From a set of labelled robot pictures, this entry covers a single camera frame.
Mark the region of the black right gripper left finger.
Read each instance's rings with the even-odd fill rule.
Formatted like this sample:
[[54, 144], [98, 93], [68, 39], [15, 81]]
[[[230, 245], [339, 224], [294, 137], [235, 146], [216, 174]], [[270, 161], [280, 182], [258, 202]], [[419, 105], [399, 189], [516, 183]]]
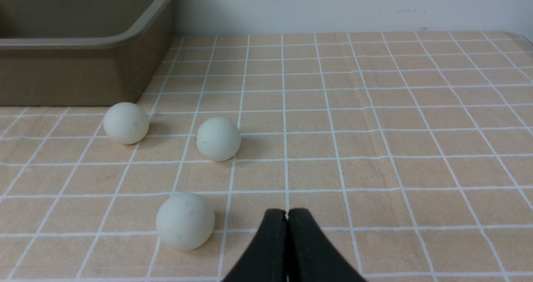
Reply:
[[288, 223], [286, 212], [268, 209], [252, 241], [224, 282], [287, 281]]

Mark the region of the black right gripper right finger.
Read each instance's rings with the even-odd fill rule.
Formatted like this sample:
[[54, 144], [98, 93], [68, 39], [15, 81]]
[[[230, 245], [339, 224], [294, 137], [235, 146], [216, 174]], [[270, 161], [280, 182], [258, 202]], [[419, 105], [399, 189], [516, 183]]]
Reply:
[[290, 282], [364, 282], [342, 257], [309, 210], [288, 213], [286, 262]]

